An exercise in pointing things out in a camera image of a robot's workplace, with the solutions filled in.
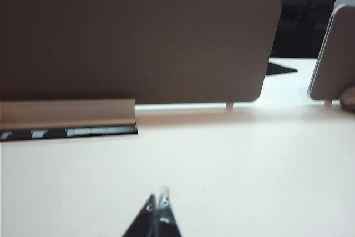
white desk surface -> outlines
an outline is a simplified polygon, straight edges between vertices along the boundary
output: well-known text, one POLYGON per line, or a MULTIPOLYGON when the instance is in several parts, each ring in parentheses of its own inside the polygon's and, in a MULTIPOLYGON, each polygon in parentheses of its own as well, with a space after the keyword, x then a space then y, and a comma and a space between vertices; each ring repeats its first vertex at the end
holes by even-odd
POLYGON ((308 99, 315 60, 272 62, 299 73, 233 110, 137 107, 139 135, 2 143, 2 236, 122 236, 163 185, 183 236, 355 236, 355 116, 308 99))

desk divider panel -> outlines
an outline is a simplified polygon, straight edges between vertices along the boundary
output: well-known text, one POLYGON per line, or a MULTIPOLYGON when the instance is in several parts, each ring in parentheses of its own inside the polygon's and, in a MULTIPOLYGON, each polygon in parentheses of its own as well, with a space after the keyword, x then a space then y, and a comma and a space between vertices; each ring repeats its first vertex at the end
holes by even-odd
POLYGON ((279 0, 0 0, 0 100, 248 102, 279 0))

black office chair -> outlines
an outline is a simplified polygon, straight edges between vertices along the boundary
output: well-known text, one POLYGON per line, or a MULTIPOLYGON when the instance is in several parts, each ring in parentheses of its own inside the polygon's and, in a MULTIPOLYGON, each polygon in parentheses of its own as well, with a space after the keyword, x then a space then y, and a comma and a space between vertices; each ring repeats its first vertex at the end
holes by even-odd
POLYGON ((327 11, 333 10, 335 1, 336 0, 311 0, 310 8, 327 11))
POLYGON ((318 57, 336 0, 310 0, 308 20, 312 23, 311 51, 318 57))

black object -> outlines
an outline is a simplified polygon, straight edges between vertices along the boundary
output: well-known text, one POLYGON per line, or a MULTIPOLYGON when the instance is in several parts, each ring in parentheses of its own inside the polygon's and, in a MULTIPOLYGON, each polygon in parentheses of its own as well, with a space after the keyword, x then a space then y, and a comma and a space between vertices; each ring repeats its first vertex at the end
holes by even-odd
POLYGON ((66 129, 51 129, 47 130, 46 133, 43 134, 43 139, 53 139, 53 138, 65 138, 67 137, 66 129))
POLYGON ((275 75, 275 74, 291 73, 291 72, 298 72, 298 70, 292 69, 292 68, 286 68, 284 66, 269 62, 268 66, 267 66, 266 76, 275 75))
POLYGON ((271 56, 317 58, 335 0, 281 0, 271 56))
POLYGON ((0 141, 41 140, 138 134, 136 124, 28 130, 0 130, 0 141))
POLYGON ((152 224, 155 208, 155 196, 151 195, 123 237, 153 236, 152 224))
POLYGON ((148 198, 123 237, 181 237, 167 189, 162 191, 158 205, 154 195, 148 198))
POLYGON ((32 138, 32 132, 30 130, 16 130, 9 132, 7 135, 7 140, 14 141, 14 140, 28 140, 32 138))

